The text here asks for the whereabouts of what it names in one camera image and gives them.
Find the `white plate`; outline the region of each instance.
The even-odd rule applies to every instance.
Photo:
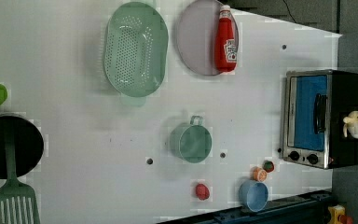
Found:
[[[214,76],[219,75],[214,65],[214,39],[219,23],[220,7],[216,0],[198,0],[183,11],[177,25],[177,45],[185,65],[193,72]],[[237,24],[232,22],[238,48]]]

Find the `mug handle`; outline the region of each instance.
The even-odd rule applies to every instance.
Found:
[[[194,124],[194,120],[195,119],[199,119],[199,123],[197,124],[197,125],[202,125],[202,122],[203,122],[203,117],[201,117],[201,116],[193,116],[193,117],[191,117],[191,121],[190,121],[190,124],[191,125],[195,125]]]

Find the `gray floor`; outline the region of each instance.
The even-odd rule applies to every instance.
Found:
[[[283,0],[227,0],[232,7],[285,21],[293,21]],[[358,0],[286,0],[298,23],[343,34],[339,39],[338,66],[358,72]],[[358,223],[358,166],[333,172],[333,193]]]
[[[237,9],[293,22],[283,0],[220,0],[220,2]],[[339,2],[338,7],[338,0],[286,0],[297,23],[344,35],[358,32],[358,0]]]

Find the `green colander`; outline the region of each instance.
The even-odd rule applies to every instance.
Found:
[[[164,79],[167,26],[158,12],[139,2],[119,7],[107,25],[103,70],[130,97],[145,97]]]

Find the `toaster oven door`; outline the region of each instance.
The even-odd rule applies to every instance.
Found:
[[[288,146],[324,151],[327,76],[291,77]]]

